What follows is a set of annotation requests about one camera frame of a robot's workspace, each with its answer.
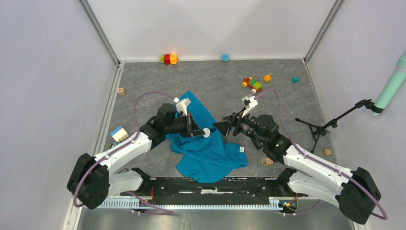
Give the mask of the blue garment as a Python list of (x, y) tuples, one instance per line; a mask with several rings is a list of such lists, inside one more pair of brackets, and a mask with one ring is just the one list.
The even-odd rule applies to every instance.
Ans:
[(187, 110), (201, 128), (208, 128), (210, 136), (183, 138), (179, 134), (167, 135), (170, 150), (182, 155), (176, 165), (177, 171), (199, 183), (215, 183), (226, 177), (233, 169), (248, 165), (244, 147), (237, 143), (225, 143), (222, 134), (214, 128), (215, 119), (195, 95), (187, 91), (181, 99), (188, 98)]

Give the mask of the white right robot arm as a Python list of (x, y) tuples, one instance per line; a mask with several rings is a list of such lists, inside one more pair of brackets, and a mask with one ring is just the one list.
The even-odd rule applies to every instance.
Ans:
[(336, 206), (358, 224), (367, 222), (382, 197), (366, 169), (341, 167), (293, 144), (278, 131), (271, 115), (248, 118), (233, 113), (213, 126), (224, 136), (244, 134), (268, 158), (288, 166), (276, 183), (283, 196), (292, 192), (313, 196)]

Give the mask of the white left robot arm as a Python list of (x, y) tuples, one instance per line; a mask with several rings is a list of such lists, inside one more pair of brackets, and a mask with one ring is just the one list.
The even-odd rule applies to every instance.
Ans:
[(167, 135), (179, 134), (183, 138), (209, 137), (210, 129), (199, 127), (187, 111), (190, 103), (188, 98), (176, 104), (164, 103), (157, 114), (128, 140), (95, 156), (82, 154), (68, 180), (67, 190), (88, 209), (95, 209), (108, 196), (123, 192), (147, 194), (150, 181), (140, 173), (134, 170), (125, 173), (117, 171), (132, 159), (162, 143)]

